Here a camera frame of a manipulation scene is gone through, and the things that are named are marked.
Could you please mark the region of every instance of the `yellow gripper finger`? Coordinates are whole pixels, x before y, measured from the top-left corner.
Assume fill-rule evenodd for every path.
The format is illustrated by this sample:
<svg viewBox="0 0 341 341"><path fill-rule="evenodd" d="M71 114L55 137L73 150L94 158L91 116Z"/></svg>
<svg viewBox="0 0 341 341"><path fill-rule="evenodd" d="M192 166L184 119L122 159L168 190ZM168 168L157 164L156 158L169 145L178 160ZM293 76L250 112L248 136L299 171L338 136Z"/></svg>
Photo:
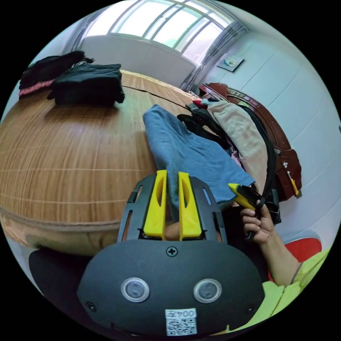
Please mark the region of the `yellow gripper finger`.
<svg viewBox="0 0 341 341"><path fill-rule="evenodd" d="M164 225L166 220L166 184L167 171L157 171L147 217L143 228L143 232L147 237L161 238L164 240Z"/></svg>
<svg viewBox="0 0 341 341"><path fill-rule="evenodd" d="M201 224L188 173L179 172L180 240L201 236Z"/></svg>

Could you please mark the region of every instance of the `neon yellow clothing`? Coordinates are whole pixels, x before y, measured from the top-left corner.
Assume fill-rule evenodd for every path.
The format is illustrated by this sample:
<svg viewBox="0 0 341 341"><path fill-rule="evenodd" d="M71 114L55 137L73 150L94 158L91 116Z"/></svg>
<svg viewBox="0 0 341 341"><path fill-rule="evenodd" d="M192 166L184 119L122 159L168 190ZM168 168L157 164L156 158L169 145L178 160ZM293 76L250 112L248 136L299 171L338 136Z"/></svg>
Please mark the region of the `neon yellow clothing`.
<svg viewBox="0 0 341 341"><path fill-rule="evenodd" d="M292 284L287 287L278 286L273 282L263 283L265 298L252 319L240 328L230 331L229 326L227 326L225 331L215 335L230 333L251 327L279 313L287 307L313 279L325 261L329 250L330 248L325 251L321 251L303 262Z"/></svg>

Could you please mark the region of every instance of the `wooden bed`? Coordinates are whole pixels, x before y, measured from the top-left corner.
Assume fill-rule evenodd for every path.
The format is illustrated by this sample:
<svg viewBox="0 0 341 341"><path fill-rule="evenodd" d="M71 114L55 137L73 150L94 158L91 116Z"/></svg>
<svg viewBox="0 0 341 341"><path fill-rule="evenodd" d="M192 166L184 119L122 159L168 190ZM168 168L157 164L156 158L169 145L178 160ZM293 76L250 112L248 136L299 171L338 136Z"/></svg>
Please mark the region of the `wooden bed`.
<svg viewBox="0 0 341 341"><path fill-rule="evenodd" d="M21 245L94 255L116 241L136 183L155 173L142 115L189 114L193 97L122 71L113 108L56 106L48 91L18 101L0 125L0 221Z"/></svg>

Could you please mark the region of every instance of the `blue cloth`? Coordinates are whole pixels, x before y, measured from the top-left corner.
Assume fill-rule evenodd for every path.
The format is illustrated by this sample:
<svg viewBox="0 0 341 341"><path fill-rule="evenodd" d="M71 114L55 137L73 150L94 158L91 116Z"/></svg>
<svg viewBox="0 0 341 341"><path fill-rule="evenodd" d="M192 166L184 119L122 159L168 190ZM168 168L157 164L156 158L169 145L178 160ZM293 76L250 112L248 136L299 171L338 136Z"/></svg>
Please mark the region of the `blue cloth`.
<svg viewBox="0 0 341 341"><path fill-rule="evenodd" d="M175 222L179 221L178 172L205 182L220 205L236 197L229 183L250 186L255 182L218 143L189 132L159 105L152 106L143 121L156 167L167 170L167 194Z"/></svg>

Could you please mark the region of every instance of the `framed picture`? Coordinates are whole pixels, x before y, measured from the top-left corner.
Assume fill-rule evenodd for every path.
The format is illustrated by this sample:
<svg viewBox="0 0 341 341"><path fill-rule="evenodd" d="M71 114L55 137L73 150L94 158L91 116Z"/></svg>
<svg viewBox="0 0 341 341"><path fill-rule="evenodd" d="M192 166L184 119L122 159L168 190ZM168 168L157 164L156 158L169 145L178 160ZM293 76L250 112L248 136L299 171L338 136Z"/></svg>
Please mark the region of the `framed picture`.
<svg viewBox="0 0 341 341"><path fill-rule="evenodd" d="M225 55L224 58L218 62L217 66L225 70L234 72L237 67L243 62L243 60L243 57L238 57L235 55Z"/></svg>

